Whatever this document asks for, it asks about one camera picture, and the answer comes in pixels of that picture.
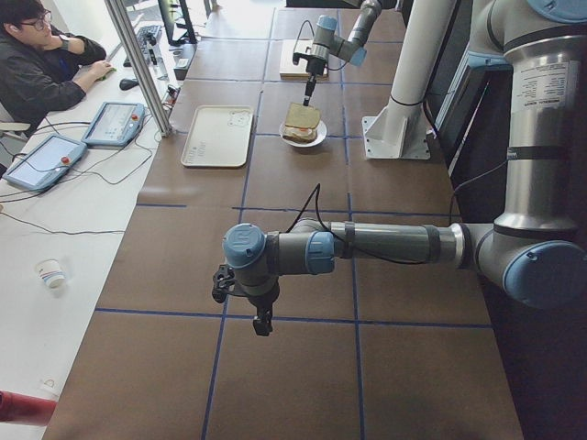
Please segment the sandwich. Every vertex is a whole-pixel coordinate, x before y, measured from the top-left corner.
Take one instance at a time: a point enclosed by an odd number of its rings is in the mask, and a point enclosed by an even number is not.
[[[309,144],[318,137],[320,110],[312,106],[291,103],[283,123],[282,137],[298,144]]]

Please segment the brown tile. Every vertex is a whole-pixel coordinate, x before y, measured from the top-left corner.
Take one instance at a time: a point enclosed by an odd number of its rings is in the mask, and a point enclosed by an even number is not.
[[[362,139],[350,139],[353,211],[444,214],[452,187],[444,161],[366,159]]]
[[[265,70],[265,81],[285,81],[288,83],[305,83],[304,78],[282,78],[279,72],[280,62],[282,60],[282,42],[271,41],[269,46],[269,54],[267,57],[267,68]],[[340,67],[340,60],[335,57],[330,57],[330,64],[328,68],[338,69]],[[319,83],[340,83],[340,71],[328,71],[326,78],[318,79]]]
[[[355,328],[227,320],[206,440],[360,438]]]
[[[362,325],[366,438],[522,439],[491,329]]]
[[[353,215],[357,223],[446,226],[446,217]],[[359,318],[411,323],[490,324],[477,276],[450,263],[397,265],[357,259]]]
[[[212,276],[224,261],[222,237],[237,221],[228,208],[137,206],[97,306],[222,313]]]
[[[339,28],[346,38],[352,30],[359,11],[354,9],[340,9]],[[369,34],[369,41],[404,41],[405,25],[402,14],[394,10],[384,10],[375,20],[375,24]]]
[[[344,83],[391,84],[400,59],[402,44],[368,42],[367,57],[361,66],[347,64],[342,70]]]
[[[264,232],[285,231],[296,216],[296,212],[245,211],[242,221],[257,225]],[[305,216],[316,218],[314,212],[308,212]],[[325,222],[348,220],[346,214],[324,213],[321,217]],[[274,316],[354,319],[349,260],[337,259],[332,273],[282,276],[279,284],[281,293],[273,306]],[[244,298],[231,298],[228,312],[253,315],[255,308]]]
[[[198,43],[187,79],[260,81],[268,41],[203,39]]]
[[[186,139],[186,135],[175,134],[159,144],[138,203],[240,206],[247,165],[239,169],[185,168],[181,157]]]
[[[290,103],[301,104],[304,92],[303,82],[265,83],[260,101],[257,133],[279,134],[279,126],[287,115]],[[310,104],[320,110],[329,136],[345,135],[340,84],[317,84]]]
[[[261,88],[261,82],[186,80],[170,122],[176,130],[189,132],[199,105],[248,105],[257,114]]]
[[[296,148],[277,136],[256,136],[245,206],[301,209],[321,184],[320,209],[348,211],[343,139],[327,137],[316,147]]]
[[[316,23],[320,16],[330,16],[337,18],[337,9],[318,9],[318,8],[295,8],[286,7],[277,9],[273,19],[273,30],[271,31],[271,39],[296,39],[300,27],[306,20],[316,31]],[[312,32],[310,27],[305,24],[302,31],[302,39],[310,39]]]
[[[219,325],[95,313],[43,438],[199,438]]]
[[[391,90],[387,84],[345,84],[343,102],[349,136],[363,136],[362,118],[377,116],[389,102]]]
[[[201,34],[206,38],[268,39],[273,8],[251,2],[222,2],[210,14]]]

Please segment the black hair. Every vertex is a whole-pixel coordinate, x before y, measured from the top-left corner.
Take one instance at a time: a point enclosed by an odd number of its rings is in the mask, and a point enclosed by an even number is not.
[[[0,24],[20,27],[23,20],[43,17],[44,12],[40,0],[0,0]]]

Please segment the white cup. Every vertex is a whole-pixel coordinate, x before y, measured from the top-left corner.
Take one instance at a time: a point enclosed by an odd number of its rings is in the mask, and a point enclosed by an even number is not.
[[[65,274],[56,259],[45,259],[35,266],[35,271],[47,287],[55,289],[65,282]]]

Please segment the glasses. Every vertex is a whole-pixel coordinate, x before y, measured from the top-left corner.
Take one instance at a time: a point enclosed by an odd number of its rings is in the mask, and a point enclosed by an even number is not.
[[[52,20],[51,11],[45,10],[43,16],[39,18],[34,23],[20,23],[21,25],[25,26],[32,26],[39,32],[45,28],[45,24],[50,24]]]

